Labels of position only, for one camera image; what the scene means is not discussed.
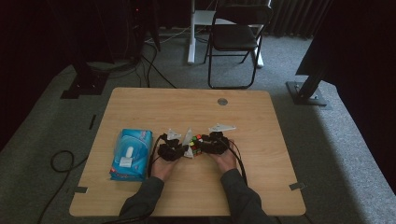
black stand foot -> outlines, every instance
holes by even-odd
[[[296,105],[318,105],[320,109],[332,109],[329,102],[323,99],[319,89],[316,89],[309,98],[301,97],[299,92],[303,85],[303,82],[286,82],[291,98]]]
[[[61,99],[78,99],[80,95],[100,95],[105,88],[106,81],[109,73],[99,73],[92,71],[94,79],[90,84],[81,84],[81,78],[79,75],[76,76],[70,89],[64,91]]]

tissue box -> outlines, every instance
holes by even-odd
[[[143,181],[146,179],[152,132],[148,130],[121,130],[114,148],[110,170],[112,180]]]

gray sleeve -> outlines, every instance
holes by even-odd
[[[262,211],[259,194],[245,184],[237,169],[224,173],[220,181],[227,196],[234,224],[273,223]]]
[[[139,191],[128,198],[120,210],[120,218],[141,217],[151,214],[163,192],[163,181],[155,176],[145,180]]]

gray carpet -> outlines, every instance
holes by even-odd
[[[205,43],[197,42],[194,65],[187,65],[188,44],[189,40],[184,37],[162,42],[163,50],[154,65],[178,88],[209,89],[207,64],[201,64]],[[297,37],[266,37],[262,47],[264,67],[258,70],[250,88],[269,91],[272,96],[295,173],[298,180],[308,186],[302,190],[306,214],[317,224],[396,223],[396,197],[336,88],[325,82],[319,85],[331,110],[295,105],[290,98],[285,82],[305,81],[306,77],[297,77],[295,72],[309,45],[310,40]],[[153,52],[145,46],[146,58],[151,60]],[[218,70],[215,69],[214,74],[219,71],[229,74],[214,81],[225,84],[248,81],[248,75],[241,74],[250,71],[251,63],[235,62],[235,59],[226,59],[215,63]],[[109,67],[104,63],[92,65]],[[51,169],[52,155],[70,150],[75,154],[75,163],[82,161],[90,152],[111,91],[116,87],[145,87],[143,74],[148,70],[145,63],[139,64],[136,71],[112,73],[102,95],[82,95],[76,100],[60,99],[76,75],[72,66],[52,80],[0,154],[0,223],[37,223],[66,175]],[[151,88],[172,88],[154,69],[150,70],[149,80]],[[93,115],[96,119],[91,126]],[[63,154],[54,164],[58,169],[67,169],[69,162],[70,157]],[[102,223],[114,218],[69,215],[72,189],[78,184],[82,170],[83,165],[71,172],[42,223]],[[284,224],[309,223],[304,216],[279,217],[278,220]]]

person's right hand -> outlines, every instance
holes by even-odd
[[[208,154],[217,164],[221,174],[236,168],[236,157],[230,149],[225,150],[223,154]]]

